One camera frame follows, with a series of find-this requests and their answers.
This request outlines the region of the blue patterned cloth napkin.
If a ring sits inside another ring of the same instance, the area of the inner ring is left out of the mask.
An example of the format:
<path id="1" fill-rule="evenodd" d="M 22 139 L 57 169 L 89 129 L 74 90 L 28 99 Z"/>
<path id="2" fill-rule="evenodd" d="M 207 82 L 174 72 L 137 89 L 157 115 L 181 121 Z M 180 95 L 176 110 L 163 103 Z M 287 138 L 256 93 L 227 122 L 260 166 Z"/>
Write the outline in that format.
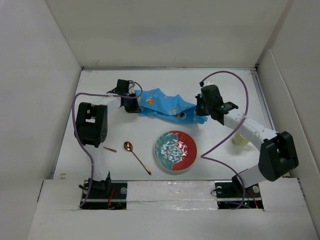
<path id="1" fill-rule="evenodd" d="M 165 95 L 159 88 L 140 91 L 138 106 L 141 117 L 158 118 L 174 124 L 204 124 L 208 118 L 196 115 L 196 105 L 183 100 L 180 95 Z"/>

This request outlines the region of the copper spoon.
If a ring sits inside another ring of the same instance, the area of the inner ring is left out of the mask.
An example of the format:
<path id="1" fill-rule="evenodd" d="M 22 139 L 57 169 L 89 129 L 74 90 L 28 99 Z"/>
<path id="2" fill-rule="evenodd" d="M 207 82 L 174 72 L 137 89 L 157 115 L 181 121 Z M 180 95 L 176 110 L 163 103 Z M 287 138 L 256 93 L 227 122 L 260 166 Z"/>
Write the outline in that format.
<path id="1" fill-rule="evenodd" d="M 127 152 L 131 152 L 134 157 L 138 160 L 138 162 L 142 165 L 142 167 L 144 168 L 144 170 L 151 176 L 152 173 L 151 171 L 147 168 L 147 166 L 139 159 L 139 157 L 134 153 L 134 148 L 133 148 L 133 145 L 129 142 L 129 141 L 126 141 L 124 142 L 123 144 L 123 147 L 124 149 L 127 151 Z"/>

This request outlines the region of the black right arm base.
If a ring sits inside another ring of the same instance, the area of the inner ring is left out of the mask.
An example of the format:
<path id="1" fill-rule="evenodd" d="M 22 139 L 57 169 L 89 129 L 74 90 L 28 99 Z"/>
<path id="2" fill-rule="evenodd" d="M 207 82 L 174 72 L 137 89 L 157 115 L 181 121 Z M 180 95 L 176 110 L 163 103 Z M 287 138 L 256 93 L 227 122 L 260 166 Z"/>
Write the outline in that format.
<path id="1" fill-rule="evenodd" d="M 217 199 L 217 207 L 222 209 L 263 209 L 263 201 L 259 184 L 256 183 L 243 191 L 243 187 L 237 180 L 217 180 L 211 195 Z"/>

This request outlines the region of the red and teal plate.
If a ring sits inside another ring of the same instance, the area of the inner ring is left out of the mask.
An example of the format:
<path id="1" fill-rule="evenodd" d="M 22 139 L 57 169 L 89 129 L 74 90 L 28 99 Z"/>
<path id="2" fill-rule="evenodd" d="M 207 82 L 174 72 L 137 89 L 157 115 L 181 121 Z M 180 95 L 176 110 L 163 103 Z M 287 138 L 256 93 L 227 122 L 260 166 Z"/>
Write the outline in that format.
<path id="1" fill-rule="evenodd" d="M 170 174 L 187 172 L 195 163 L 197 153 L 195 140 L 179 130 L 163 133 L 153 147 L 156 162 Z"/>

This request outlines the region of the pale yellow paper cup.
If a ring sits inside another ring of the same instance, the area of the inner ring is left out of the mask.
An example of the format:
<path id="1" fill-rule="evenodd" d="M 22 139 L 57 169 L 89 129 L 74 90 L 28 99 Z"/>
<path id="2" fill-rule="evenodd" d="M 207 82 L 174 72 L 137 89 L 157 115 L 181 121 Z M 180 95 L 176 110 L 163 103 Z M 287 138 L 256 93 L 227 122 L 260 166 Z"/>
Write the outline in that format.
<path id="1" fill-rule="evenodd" d="M 239 133 L 235 133 L 233 135 L 233 143 L 236 145 L 236 146 L 245 146 L 247 145 L 250 141 L 247 140 L 246 138 L 242 137 Z"/>

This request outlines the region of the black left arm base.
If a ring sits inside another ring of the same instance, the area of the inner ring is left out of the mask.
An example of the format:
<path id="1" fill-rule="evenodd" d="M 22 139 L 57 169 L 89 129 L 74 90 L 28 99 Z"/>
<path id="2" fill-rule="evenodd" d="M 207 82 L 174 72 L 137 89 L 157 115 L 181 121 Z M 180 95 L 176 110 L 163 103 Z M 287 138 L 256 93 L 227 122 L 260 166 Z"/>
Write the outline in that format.
<path id="1" fill-rule="evenodd" d="M 89 181 L 79 185 L 82 190 L 79 207 L 83 210 L 125 210 L 127 208 L 127 181 L 113 181 L 110 174 L 102 181 Z"/>

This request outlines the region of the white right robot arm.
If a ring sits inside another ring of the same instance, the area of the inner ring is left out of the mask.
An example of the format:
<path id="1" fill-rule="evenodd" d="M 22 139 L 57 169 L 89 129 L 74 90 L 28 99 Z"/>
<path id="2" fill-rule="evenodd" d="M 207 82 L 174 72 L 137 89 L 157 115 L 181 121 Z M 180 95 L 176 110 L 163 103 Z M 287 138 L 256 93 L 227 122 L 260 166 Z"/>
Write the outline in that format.
<path id="1" fill-rule="evenodd" d="M 231 184 L 231 191 L 243 197 L 251 186 L 263 181 L 274 182 L 299 166 L 293 136 L 264 127 L 246 116 L 232 102 L 224 102 L 218 86 L 206 80 L 200 83 L 201 93 L 196 96 L 201 116 L 210 116 L 223 126 L 236 130 L 259 151 L 258 163 L 238 174 Z"/>

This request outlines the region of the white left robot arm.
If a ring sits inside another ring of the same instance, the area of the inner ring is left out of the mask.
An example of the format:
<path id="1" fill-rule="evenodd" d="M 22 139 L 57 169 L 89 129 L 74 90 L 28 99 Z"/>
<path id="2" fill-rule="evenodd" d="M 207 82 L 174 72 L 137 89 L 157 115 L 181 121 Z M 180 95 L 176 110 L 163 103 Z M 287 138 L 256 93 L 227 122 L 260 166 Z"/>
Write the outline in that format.
<path id="1" fill-rule="evenodd" d="M 94 192 L 100 198 L 111 194 L 111 185 L 104 180 L 108 169 L 101 144 L 108 134 L 108 116 L 123 107 L 127 113 L 138 113 L 138 98 L 143 90 L 133 80 L 118 79 L 116 87 L 104 94 L 77 93 L 71 106 L 74 136 L 91 165 L 91 181 L 97 182 Z"/>

